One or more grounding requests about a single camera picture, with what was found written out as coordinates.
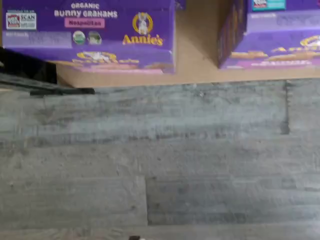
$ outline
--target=scan barcode label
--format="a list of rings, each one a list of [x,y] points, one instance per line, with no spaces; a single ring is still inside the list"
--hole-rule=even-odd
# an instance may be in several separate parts
[[[7,12],[6,29],[37,30],[37,14],[23,12]]]

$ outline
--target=cardboard surface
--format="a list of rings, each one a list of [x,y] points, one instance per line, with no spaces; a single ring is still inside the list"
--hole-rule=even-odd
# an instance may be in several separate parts
[[[319,78],[320,69],[218,70],[217,41],[230,0],[189,0],[177,13],[177,74],[83,73],[58,66],[60,81],[78,88]]]

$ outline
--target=gray wood plank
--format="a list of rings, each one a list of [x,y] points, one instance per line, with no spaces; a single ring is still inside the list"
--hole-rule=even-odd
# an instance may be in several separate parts
[[[2,240],[318,240],[320,223],[149,226],[0,231]]]
[[[320,135],[160,139],[59,147],[8,145],[0,179],[153,176],[255,177],[320,172]]]
[[[283,223],[320,220],[320,175],[154,177],[151,225]]]
[[[319,132],[320,81],[288,81],[289,128],[293,134]]]
[[[143,226],[143,177],[1,181],[0,229]]]
[[[0,142],[81,142],[286,134],[283,81],[113,88],[98,95],[0,95]]]

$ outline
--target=purple box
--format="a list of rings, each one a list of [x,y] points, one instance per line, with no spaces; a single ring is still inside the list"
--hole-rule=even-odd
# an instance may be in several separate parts
[[[187,0],[175,0],[175,9],[176,10],[186,10]]]
[[[234,0],[219,36],[222,69],[320,66],[320,1]]]
[[[174,0],[3,0],[3,47],[84,72],[175,71]]]

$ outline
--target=usda organic logo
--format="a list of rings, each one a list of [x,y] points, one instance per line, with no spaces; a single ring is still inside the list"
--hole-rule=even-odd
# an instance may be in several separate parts
[[[75,31],[73,34],[73,41],[76,44],[85,44],[86,42],[86,36],[82,31]]]

